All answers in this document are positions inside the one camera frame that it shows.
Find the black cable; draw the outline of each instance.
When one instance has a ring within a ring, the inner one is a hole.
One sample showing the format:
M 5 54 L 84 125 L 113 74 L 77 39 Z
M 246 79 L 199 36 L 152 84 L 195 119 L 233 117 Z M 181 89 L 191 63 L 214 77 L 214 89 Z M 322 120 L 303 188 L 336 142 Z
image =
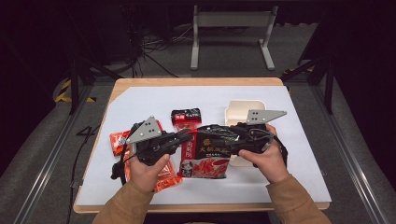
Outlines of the black cable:
M 158 64 L 166 73 L 168 73 L 169 75 L 173 76 L 173 77 L 178 77 L 177 75 L 169 72 L 168 70 L 166 70 L 166 68 L 164 68 L 160 63 L 158 63 L 157 61 L 155 61 L 153 58 L 151 58 L 147 53 L 143 52 L 143 55 L 147 56 L 148 58 L 150 58 L 152 61 L 154 61 L 156 64 Z
M 68 210 L 68 213 L 67 213 L 67 220 L 66 220 L 66 223 L 67 223 L 67 224 L 70 223 L 70 217 L 71 217 L 72 207 L 73 207 L 73 205 L 72 205 L 72 204 L 73 204 L 73 197 L 74 197 L 74 192 L 73 192 L 73 181 L 74 181 L 74 178 L 75 178 L 75 172 L 76 172 L 76 165 L 77 165 L 77 161 L 78 161 L 78 156 L 79 156 L 79 153 L 81 152 L 82 148 L 84 147 L 84 145 L 87 144 L 88 139 L 90 139 L 91 135 L 92 135 L 93 133 L 95 133 L 96 130 L 97 130 L 99 127 L 100 127 L 100 125 L 98 125 L 98 126 L 97 126 L 96 128 L 94 128 L 94 129 L 92 129 L 91 126 L 88 126 L 89 130 L 88 130 L 87 136 L 85 136 L 84 142 L 83 142 L 83 143 L 81 144 L 81 146 L 79 147 L 77 156 L 76 156 L 75 161 L 74 161 L 74 164 L 73 164 L 72 177 L 71 177 L 71 181 L 70 181 L 69 210 Z

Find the gray carpet floor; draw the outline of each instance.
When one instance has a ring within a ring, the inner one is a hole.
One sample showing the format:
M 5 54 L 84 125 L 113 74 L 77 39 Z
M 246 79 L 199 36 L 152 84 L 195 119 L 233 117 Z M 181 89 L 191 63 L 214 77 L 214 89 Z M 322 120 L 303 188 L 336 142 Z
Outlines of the gray carpet floor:
M 273 30 L 269 50 L 276 70 L 268 71 L 259 49 L 257 40 L 262 30 L 247 28 L 241 34 L 230 33 L 224 29 L 208 29 L 200 34 L 200 61 L 197 71 L 190 70 L 191 38 L 187 38 L 164 50 L 148 53 L 168 71 L 179 77 L 281 77 L 283 71 L 297 66 L 304 47 L 315 30 L 316 25 L 276 26 Z M 166 73 L 151 59 L 139 58 L 136 72 L 139 77 L 167 77 Z M 109 68 L 120 66 L 114 63 Z M 132 70 L 121 73 L 131 77 Z M 290 97 L 298 112 L 305 133 L 318 160 L 320 169 L 332 197 L 330 207 L 324 213 L 332 223 L 375 223 L 357 191 L 346 167 L 334 133 L 327 121 L 326 113 L 321 110 L 321 101 L 314 95 L 314 88 L 323 91 L 323 83 L 310 87 L 300 74 L 285 84 L 290 87 Z M 65 223 L 68 216 L 70 184 L 73 163 L 85 136 L 77 133 L 87 126 L 100 125 L 108 97 L 112 92 L 114 80 L 97 76 L 89 95 L 96 97 L 95 103 L 84 103 L 77 115 L 75 124 L 66 138 L 62 154 L 48 176 L 46 186 L 39 199 L 32 206 L 32 213 L 26 223 Z M 37 126 L 20 148 L 17 156 L 0 179 L 0 223 L 13 223 L 20 212 L 29 191 L 47 157 L 56 144 L 70 111 L 70 103 L 57 103 L 56 107 Z M 364 172 L 377 202 L 389 223 L 396 223 L 396 193 L 382 174 L 371 156 L 369 148 L 351 115 L 347 102 L 338 86 L 334 86 L 333 117 L 337 121 L 347 146 L 356 157 Z M 96 136 L 88 142 L 78 156 L 76 179 L 83 177 L 87 161 L 91 155 Z M 269 213 L 271 223 L 279 223 L 273 212 Z M 94 215 L 72 212 L 70 223 L 91 223 Z

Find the brown sleeve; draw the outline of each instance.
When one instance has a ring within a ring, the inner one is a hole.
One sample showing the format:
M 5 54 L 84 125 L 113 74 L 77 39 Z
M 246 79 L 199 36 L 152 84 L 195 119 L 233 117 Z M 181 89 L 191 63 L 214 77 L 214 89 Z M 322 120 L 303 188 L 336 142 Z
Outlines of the brown sleeve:
M 141 224 L 153 195 L 153 192 L 145 192 L 129 181 L 107 201 L 93 223 Z
M 292 175 L 267 186 L 275 212 L 283 224 L 331 223 L 306 189 Z

